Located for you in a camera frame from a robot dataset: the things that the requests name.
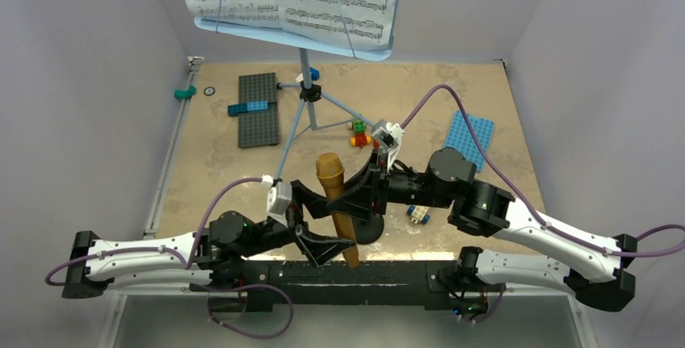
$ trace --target black bar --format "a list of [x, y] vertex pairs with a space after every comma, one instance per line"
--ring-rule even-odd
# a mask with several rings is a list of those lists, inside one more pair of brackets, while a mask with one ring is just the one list
[[[245, 284], [268, 283], [288, 294], [294, 304], [453, 307], [447, 289], [433, 277], [453, 270], [455, 261], [373, 261], [351, 269], [345, 262], [312, 268], [309, 262], [246, 261]], [[487, 287], [499, 291], [499, 285]], [[270, 290], [250, 291], [247, 312], [270, 312], [286, 304]]]

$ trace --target gold microphone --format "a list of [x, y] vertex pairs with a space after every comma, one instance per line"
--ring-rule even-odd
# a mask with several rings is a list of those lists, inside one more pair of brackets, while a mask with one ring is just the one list
[[[340, 157], [336, 153], [323, 153], [317, 158], [317, 177], [323, 191], [326, 193], [328, 201], [337, 198], [345, 192], [345, 168], [340, 162]], [[352, 239], [356, 241], [355, 227], [352, 225], [352, 219], [343, 215], [342, 213], [333, 212], [333, 225], [338, 237], [345, 239]], [[343, 257], [347, 261], [349, 267], [357, 267], [359, 265], [359, 250], [354, 245], [342, 252]]]

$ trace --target wooden table surface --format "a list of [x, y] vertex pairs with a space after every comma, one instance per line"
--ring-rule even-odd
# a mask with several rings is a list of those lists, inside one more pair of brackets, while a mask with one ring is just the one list
[[[373, 121], [385, 119], [400, 123], [433, 85], [447, 83], [452, 86], [469, 114], [494, 121], [489, 155], [539, 210], [544, 209], [502, 65], [314, 64], [314, 67], [321, 72], [321, 80], [317, 83], [325, 92]], [[281, 145], [276, 147], [239, 149], [237, 118], [229, 117], [226, 112], [229, 104], [237, 103], [238, 76], [270, 72], [276, 72], [279, 82], [294, 82], [300, 66], [202, 65], [195, 84], [198, 94], [191, 101], [183, 128], [157, 237], [196, 230], [209, 202], [233, 180], [275, 173], [299, 102], [297, 91], [283, 89], [279, 92]], [[213, 96], [203, 94], [207, 86], [216, 88]], [[319, 125], [349, 118], [347, 113], [325, 99], [315, 105]], [[443, 147], [456, 110], [451, 95], [445, 90], [438, 91], [407, 126], [398, 158], [424, 171], [431, 154]], [[308, 125], [305, 109], [298, 131]], [[323, 194], [314, 163], [320, 153], [331, 151], [341, 157], [346, 176], [352, 176], [368, 160], [371, 148], [351, 147], [350, 137], [351, 132], [345, 126], [305, 132], [292, 144], [283, 180], [300, 179], [313, 191]], [[488, 166], [476, 177], [509, 189]], [[234, 188], [219, 202], [210, 219], [216, 219], [224, 211], [235, 210], [253, 221], [261, 221], [265, 217], [266, 194], [267, 189], [256, 183]], [[406, 216], [406, 206], [389, 204], [384, 235], [371, 245], [361, 245], [360, 257], [363, 260], [452, 259], [466, 245], [508, 253], [532, 253], [520, 245], [459, 232], [447, 223], [447, 209], [432, 208], [429, 213], [428, 224], [411, 224]], [[312, 220], [305, 216], [305, 219], [313, 232], [335, 234], [330, 218]], [[305, 259], [294, 245], [259, 257]]]

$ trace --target microphone grille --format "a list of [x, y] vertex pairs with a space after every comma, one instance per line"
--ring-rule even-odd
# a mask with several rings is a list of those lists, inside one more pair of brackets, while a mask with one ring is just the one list
[[336, 153], [323, 153], [317, 158], [317, 176], [334, 177], [341, 174], [345, 168]]

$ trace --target white wall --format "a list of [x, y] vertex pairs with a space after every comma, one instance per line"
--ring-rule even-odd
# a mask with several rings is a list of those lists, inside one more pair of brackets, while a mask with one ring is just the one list
[[107, 301], [43, 278], [79, 230], [141, 235], [187, 61], [157, 0], [0, 13], [0, 346], [92, 347]]
[[[541, 3], [509, 74], [554, 216], [607, 235], [685, 224], [684, 2]], [[633, 263], [637, 298], [621, 313], [592, 314], [601, 347], [685, 346], [683, 256]]]
[[[509, 56], [541, 0], [400, 0], [391, 60], [488, 61]], [[189, 55], [215, 61], [298, 59], [294, 48], [195, 27], [184, 0], [160, 0]], [[344, 57], [313, 53], [312, 62]]]

